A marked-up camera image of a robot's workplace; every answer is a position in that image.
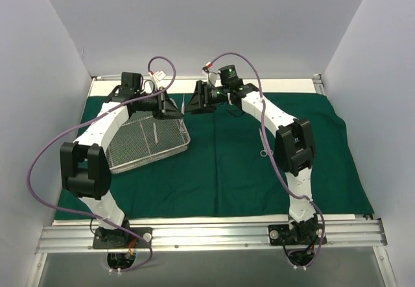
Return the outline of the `steel tweezers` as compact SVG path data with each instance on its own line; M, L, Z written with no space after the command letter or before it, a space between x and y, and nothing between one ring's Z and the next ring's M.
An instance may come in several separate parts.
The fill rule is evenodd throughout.
M181 113L184 116L184 114L185 114L185 94L182 95Z

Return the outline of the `steel scalpel handle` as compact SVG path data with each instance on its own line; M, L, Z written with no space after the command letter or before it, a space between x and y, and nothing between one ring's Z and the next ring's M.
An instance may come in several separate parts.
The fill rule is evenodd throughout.
M152 126L153 126L154 142L156 144L158 144L159 143L159 139L158 139L158 131L157 131L156 123L153 122L152 123Z

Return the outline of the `silver wire mesh tray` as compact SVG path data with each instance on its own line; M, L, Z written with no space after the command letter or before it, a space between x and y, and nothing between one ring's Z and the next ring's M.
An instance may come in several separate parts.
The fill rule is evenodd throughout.
M159 143L154 142L156 123ZM117 131L106 150L112 174L168 158L187 150L190 134L182 119L155 119L150 112L137 112Z

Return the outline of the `green surgical cloth kit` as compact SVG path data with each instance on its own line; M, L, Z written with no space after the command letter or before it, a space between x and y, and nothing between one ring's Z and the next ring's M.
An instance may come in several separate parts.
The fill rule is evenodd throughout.
M345 122L316 93L270 93L268 99L310 120L316 143L313 200L324 214L372 214L348 147ZM259 123L216 112L186 115L189 148L112 177L111 193L129 218L287 214L289 197L269 158Z

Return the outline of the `steel surgical scissors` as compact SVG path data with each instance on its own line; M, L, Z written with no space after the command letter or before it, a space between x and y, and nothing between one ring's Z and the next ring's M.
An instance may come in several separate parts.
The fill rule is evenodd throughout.
M259 129L259 136L260 136L260 140L261 140L261 144L263 145L263 149L260 151L260 156L261 157L266 157L266 156L273 156L273 151L272 150L267 150L266 145L265 145L265 138L263 135L263 132L261 129Z

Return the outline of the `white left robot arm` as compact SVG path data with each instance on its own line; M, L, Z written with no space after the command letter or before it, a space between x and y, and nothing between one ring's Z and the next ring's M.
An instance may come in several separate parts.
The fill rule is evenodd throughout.
M138 89L118 87L111 93L97 118L72 143L60 147L62 188L81 200L99 220L99 229L108 231L115 247L131 239L125 213L114 200L106 150L119 128L136 112L151 112L155 119L181 119L183 113L166 92L150 95Z

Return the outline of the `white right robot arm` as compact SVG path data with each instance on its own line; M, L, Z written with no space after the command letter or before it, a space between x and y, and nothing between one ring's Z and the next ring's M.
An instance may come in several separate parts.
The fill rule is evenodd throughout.
M237 106L261 123L265 154L289 194L289 222L277 239L283 244L313 244L318 238L318 218L311 189L316 156L311 123L284 112L264 96L261 87L242 80L235 87L197 81L185 112L211 113L222 103Z

